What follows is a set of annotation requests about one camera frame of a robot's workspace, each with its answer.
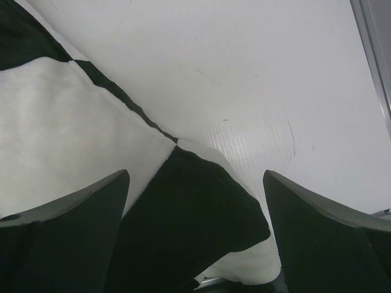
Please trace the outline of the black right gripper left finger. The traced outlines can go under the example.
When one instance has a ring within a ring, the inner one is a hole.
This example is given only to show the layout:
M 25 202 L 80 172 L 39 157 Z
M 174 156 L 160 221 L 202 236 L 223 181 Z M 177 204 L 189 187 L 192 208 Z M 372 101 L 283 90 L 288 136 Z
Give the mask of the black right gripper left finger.
M 130 184 L 117 171 L 1 219 L 1 292 L 102 292 Z

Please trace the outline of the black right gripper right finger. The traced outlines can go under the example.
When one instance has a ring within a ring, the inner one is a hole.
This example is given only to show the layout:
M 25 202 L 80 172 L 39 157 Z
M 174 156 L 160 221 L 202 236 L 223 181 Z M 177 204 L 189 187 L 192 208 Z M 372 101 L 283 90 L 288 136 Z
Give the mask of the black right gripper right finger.
M 390 221 L 274 171 L 263 185 L 289 292 L 390 292 Z

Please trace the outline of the black white checkered pillowcase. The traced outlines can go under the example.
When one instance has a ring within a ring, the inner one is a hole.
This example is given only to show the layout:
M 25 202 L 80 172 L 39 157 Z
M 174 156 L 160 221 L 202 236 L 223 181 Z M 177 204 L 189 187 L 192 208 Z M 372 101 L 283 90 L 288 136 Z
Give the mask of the black white checkered pillowcase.
M 128 195 L 102 292 L 273 282 L 277 245 L 224 155 L 172 137 L 25 1 L 1 2 L 1 219 L 117 172 Z

